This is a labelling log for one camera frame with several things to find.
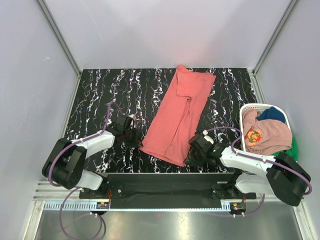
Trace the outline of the red t-shirt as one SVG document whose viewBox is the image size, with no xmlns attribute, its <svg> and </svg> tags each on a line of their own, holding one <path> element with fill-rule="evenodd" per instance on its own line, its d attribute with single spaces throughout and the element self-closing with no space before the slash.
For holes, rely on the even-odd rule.
<svg viewBox="0 0 320 240">
<path fill-rule="evenodd" d="M 179 65 L 140 150 L 183 167 L 215 79 L 209 72 L 193 72 Z"/>
</svg>

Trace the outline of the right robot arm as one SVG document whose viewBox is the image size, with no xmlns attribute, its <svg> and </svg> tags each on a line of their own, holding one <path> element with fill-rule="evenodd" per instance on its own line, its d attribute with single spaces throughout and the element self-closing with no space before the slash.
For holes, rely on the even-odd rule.
<svg viewBox="0 0 320 240">
<path fill-rule="evenodd" d="M 246 194 L 273 195 L 283 203 L 297 207 L 312 192 L 311 177 L 288 154 L 259 155 L 215 143 L 207 134 L 189 140 L 186 164 L 221 165 L 233 169 L 227 183 L 216 183 L 213 192 L 219 199 L 242 198 Z"/>
</svg>

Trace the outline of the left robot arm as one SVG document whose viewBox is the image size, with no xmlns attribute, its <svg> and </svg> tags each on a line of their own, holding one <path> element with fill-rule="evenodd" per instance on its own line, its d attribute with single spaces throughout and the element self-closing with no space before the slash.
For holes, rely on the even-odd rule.
<svg viewBox="0 0 320 240">
<path fill-rule="evenodd" d="M 85 161 L 92 155 L 108 150 L 114 145 L 127 148 L 143 146 L 135 124 L 136 116 L 119 115 L 115 121 L 85 138 L 68 140 L 60 138 L 54 145 L 43 168 L 42 175 L 55 187 L 67 190 L 79 187 L 81 198 L 105 198 L 112 190 L 106 177 L 84 169 Z"/>
</svg>

